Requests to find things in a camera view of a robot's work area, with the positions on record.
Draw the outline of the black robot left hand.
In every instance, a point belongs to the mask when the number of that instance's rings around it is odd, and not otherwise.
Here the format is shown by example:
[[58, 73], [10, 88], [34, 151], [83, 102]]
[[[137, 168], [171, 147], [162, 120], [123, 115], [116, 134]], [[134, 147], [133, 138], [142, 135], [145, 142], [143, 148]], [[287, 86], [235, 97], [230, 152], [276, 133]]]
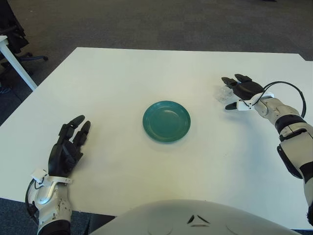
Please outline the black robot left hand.
[[90, 121], [82, 128], [74, 131], [84, 121], [85, 116], [75, 117], [69, 123], [63, 124], [57, 142], [54, 144], [48, 159], [48, 174], [50, 176], [67, 178], [83, 156], [81, 147], [85, 144], [90, 129]]

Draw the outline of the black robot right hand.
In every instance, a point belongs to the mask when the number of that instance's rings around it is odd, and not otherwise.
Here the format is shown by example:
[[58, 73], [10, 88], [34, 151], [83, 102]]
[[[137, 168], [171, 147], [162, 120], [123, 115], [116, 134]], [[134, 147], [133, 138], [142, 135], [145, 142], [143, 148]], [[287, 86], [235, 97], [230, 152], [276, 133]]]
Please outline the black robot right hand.
[[234, 76], [236, 79], [222, 77], [224, 84], [239, 98], [237, 102], [226, 105], [225, 109], [238, 109], [239, 111], [251, 110], [252, 98], [257, 94], [262, 94], [264, 88], [246, 75], [235, 74]]

